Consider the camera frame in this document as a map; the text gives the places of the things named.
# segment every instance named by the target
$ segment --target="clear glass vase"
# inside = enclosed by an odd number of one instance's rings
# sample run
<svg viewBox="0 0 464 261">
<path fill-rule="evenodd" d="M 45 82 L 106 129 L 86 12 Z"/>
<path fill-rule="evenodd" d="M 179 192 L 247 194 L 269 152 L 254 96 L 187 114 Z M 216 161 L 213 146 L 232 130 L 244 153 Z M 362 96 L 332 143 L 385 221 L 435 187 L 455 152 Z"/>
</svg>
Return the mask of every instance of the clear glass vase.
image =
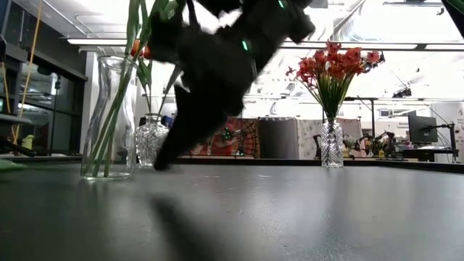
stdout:
<svg viewBox="0 0 464 261">
<path fill-rule="evenodd" d="M 320 159 L 323 167 L 343 167 L 343 131 L 335 119 L 322 125 Z"/>
<path fill-rule="evenodd" d="M 87 179 L 129 178 L 136 168 L 137 64 L 103 56 L 99 97 L 88 127 L 80 174 Z"/>
<path fill-rule="evenodd" d="M 145 114 L 146 124 L 137 128 L 136 148 L 141 167 L 152 167 L 169 129 L 160 123 L 158 114 Z"/>
</svg>

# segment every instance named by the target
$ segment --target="computer monitor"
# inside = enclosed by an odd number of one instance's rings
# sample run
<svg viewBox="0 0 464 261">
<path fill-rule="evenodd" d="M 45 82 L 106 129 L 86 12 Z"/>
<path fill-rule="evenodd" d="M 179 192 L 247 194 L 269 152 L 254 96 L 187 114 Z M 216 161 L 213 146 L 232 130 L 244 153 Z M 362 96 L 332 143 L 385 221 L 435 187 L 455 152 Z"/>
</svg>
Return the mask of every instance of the computer monitor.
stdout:
<svg viewBox="0 0 464 261">
<path fill-rule="evenodd" d="M 413 143 L 433 143 L 438 142 L 438 133 L 436 128 L 427 129 L 428 126 L 436 126 L 434 117 L 419 117 L 408 115 L 409 138 Z"/>
</svg>

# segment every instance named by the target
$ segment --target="glass vase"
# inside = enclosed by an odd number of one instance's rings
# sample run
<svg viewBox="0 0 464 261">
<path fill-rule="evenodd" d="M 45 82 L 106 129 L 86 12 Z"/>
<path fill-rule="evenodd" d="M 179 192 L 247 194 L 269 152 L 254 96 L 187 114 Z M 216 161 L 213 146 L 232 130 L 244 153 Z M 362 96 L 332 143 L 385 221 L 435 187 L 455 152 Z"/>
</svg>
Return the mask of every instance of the glass vase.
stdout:
<svg viewBox="0 0 464 261">
<path fill-rule="evenodd" d="M 322 125 L 321 157 L 323 167 L 343 167 L 343 131 L 335 119 Z"/>
<path fill-rule="evenodd" d="M 136 149 L 141 167 L 152 167 L 169 129 L 160 123 L 158 114 L 145 114 L 146 124 L 137 128 Z"/>
<path fill-rule="evenodd" d="M 87 179 L 129 178 L 136 168 L 137 64 L 98 59 L 99 96 L 88 127 L 80 174 Z"/>
</svg>

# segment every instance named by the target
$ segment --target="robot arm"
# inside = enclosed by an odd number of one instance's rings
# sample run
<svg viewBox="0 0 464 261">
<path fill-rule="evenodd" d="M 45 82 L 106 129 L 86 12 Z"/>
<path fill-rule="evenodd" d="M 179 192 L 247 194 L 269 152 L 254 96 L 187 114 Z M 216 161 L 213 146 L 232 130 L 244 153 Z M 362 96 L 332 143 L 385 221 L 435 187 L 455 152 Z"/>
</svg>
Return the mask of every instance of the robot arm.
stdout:
<svg viewBox="0 0 464 261">
<path fill-rule="evenodd" d="M 153 17 L 149 46 L 153 59 L 182 71 L 190 92 L 175 85 L 178 115 L 157 156 L 161 170 L 197 141 L 212 135 L 229 116 L 241 113 L 243 96 L 286 38 L 299 43 L 315 30 L 304 14 L 309 0 L 200 0 L 214 15 L 241 8 L 230 27 L 214 34 L 202 31 L 191 0 L 178 0 L 170 20 Z M 182 23 L 188 6 L 190 25 Z"/>
</svg>

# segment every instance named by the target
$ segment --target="dark table surface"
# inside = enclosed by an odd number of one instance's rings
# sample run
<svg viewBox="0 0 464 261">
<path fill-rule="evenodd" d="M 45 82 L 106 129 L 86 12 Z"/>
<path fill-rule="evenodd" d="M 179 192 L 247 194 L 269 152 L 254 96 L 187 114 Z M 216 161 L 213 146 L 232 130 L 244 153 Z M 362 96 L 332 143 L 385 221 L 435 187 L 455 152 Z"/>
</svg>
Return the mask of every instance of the dark table surface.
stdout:
<svg viewBox="0 0 464 261">
<path fill-rule="evenodd" d="M 464 176 L 177 165 L 82 181 L 0 174 L 0 260 L 464 260 Z"/>
</svg>

